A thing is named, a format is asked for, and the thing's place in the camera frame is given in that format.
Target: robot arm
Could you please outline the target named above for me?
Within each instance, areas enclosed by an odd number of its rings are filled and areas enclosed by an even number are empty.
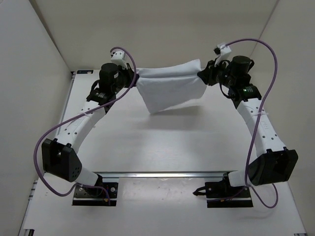
[[[82,166],[77,152],[91,129],[103,118],[112,105],[90,110],[116,99],[122,88],[128,88],[134,72],[124,61],[124,52],[114,52],[111,61],[101,67],[99,80],[95,81],[80,113],[85,115],[72,121],[54,140],[46,139],[42,143],[44,171],[63,178],[69,182],[83,185],[101,186],[101,176]]]
[[[231,50],[224,44],[215,48],[219,55],[216,60],[209,61],[206,69],[200,71],[198,76],[206,85],[213,86],[219,83],[229,88],[228,95],[222,93],[233,101],[236,110],[243,117],[251,135],[253,135],[261,104],[261,95],[256,86],[250,83],[248,74],[254,61],[245,56],[236,56],[230,62],[227,60]],[[255,137],[257,159],[249,164],[248,183],[262,185],[287,181],[297,162],[298,155],[295,150],[288,150],[273,129],[264,108]],[[232,187],[245,186],[245,170],[230,172],[225,183]]]

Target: white table surface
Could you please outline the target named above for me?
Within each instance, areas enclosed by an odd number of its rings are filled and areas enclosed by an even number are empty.
[[[65,119],[77,114],[93,74],[76,75]],[[78,156],[94,172],[230,171],[244,168],[251,136],[219,87],[175,109],[150,115],[136,88],[117,102],[82,143]],[[59,191],[72,184],[46,175]],[[192,192],[202,178],[119,180],[116,207],[72,206],[72,195],[57,197],[38,182],[25,229],[35,236],[191,236],[304,233],[287,183],[277,184],[279,204],[266,209],[253,195],[253,208],[207,208]],[[257,190],[272,205],[270,185]]]

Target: white enclosure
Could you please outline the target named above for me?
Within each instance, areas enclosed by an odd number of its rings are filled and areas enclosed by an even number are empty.
[[[32,0],[71,70],[100,68],[114,46],[141,67],[201,59],[223,41],[258,38],[276,0]],[[249,56],[254,43],[235,54]]]
[[[121,182],[124,194],[119,198],[125,199],[126,204],[110,211],[126,216],[114,218],[115,224],[125,223],[126,228],[119,228],[121,235],[188,234],[189,230],[169,231],[167,225],[180,215],[179,223],[194,218],[198,219],[197,226],[202,227],[207,221],[193,211],[191,206],[195,206],[204,215],[210,218],[216,215],[231,225],[225,228],[220,219],[213,217],[212,225],[198,228],[199,233],[205,230],[210,235],[211,232],[234,234],[238,225],[244,235],[255,234],[254,228],[261,234],[293,235],[304,233],[303,222],[308,235],[315,236],[314,8],[313,0],[0,0],[0,187],[3,190],[0,235],[16,236],[19,232],[32,183],[37,179],[32,164],[33,148],[40,135],[61,119],[71,85],[70,71],[99,69],[109,62],[109,49],[114,46],[128,49],[138,67],[172,66],[192,59],[201,59],[205,66],[215,58],[213,48],[217,44],[252,37],[266,41],[276,51],[279,75],[265,108],[283,142],[299,154],[289,186],[279,184],[278,208],[264,209],[253,198],[256,208],[252,211],[204,211],[204,202],[190,196],[174,203],[175,208],[184,204],[183,209],[167,211],[171,205],[163,205],[151,216],[152,205],[146,201],[147,207],[142,206],[130,221],[134,208],[139,207],[135,199],[139,196],[130,190],[130,184],[134,183],[124,179]],[[268,50],[243,42],[233,45],[232,51],[232,56],[245,55],[255,61],[250,72],[252,82],[264,94],[274,66]],[[81,108],[95,78],[77,77],[80,82],[74,83],[65,118]],[[221,97],[217,87],[207,89],[200,100],[157,116],[148,115],[136,90],[128,96],[99,124],[103,132],[92,130],[81,146],[82,163],[92,171],[228,171],[244,167],[250,135],[232,103]],[[127,149],[120,148],[122,140]],[[69,183],[55,177],[47,178],[59,190],[69,187]],[[178,183],[189,194],[202,181],[196,178]],[[148,183],[136,184],[145,191]],[[96,227],[102,219],[107,219],[108,224],[113,222],[103,208],[71,208],[71,197],[53,196],[41,182],[36,190],[37,204],[30,206],[30,216],[25,222],[26,228],[37,229],[35,236],[93,235],[84,228],[74,227],[80,224],[82,215],[90,226]],[[268,186],[259,190],[271,204],[273,191]],[[171,201],[181,197],[179,192],[169,195],[167,187],[163,194],[173,197]],[[159,208],[162,201],[156,199],[155,203]],[[164,211],[167,213],[162,219],[158,213]],[[154,224],[128,231],[137,219],[145,225],[149,221]],[[47,232],[46,229],[54,229],[50,220],[55,220],[59,229]],[[105,225],[98,229],[100,235],[108,228]],[[211,226],[218,229],[211,231]],[[186,227],[193,229],[194,225],[190,222]]]
[[[27,0],[0,0],[0,235],[16,236],[39,136],[60,120],[71,74]]]

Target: white plastic clip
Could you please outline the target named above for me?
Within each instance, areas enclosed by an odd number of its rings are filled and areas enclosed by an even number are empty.
[[[217,65],[219,65],[219,63],[223,60],[226,60],[228,59],[228,57],[230,56],[232,50],[230,49],[229,46],[226,46],[225,43],[221,43],[221,44],[218,44],[218,48],[220,49],[220,55],[219,57],[216,59],[216,62],[215,62],[215,67]]]
[[[256,116],[258,116],[259,114],[262,116],[262,115],[268,115],[269,113],[267,113],[267,112],[265,112],[265,111],[264,111],[264,112],[263,112],[263,111],[262,111],[262,112],[257,112],[256,114],[253,114],[252,117],[256,117]]]
[[[120,65],[123,68],[127,68],[127,63],[125,61],[126,59],[126,54],[123,51],[115,51],[112,52],[112,58],[110,59],[112,63],[116,65]]]

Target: cable connector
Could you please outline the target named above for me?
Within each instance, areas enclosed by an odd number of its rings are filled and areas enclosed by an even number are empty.
[[[123,51],[112,52],[112,58],[110,59],[112,63],[120,65],[123,69],[127,69],[127,63],[125,61],[126,54]]]
[[[228,57],[230,56],[232,52],[230,47],[226,46],[225,43],[218,44],[217,47],[214,49],[214,51],[219,56],[216,59],[215,67],[219,65],[221,61],[228,59]]]

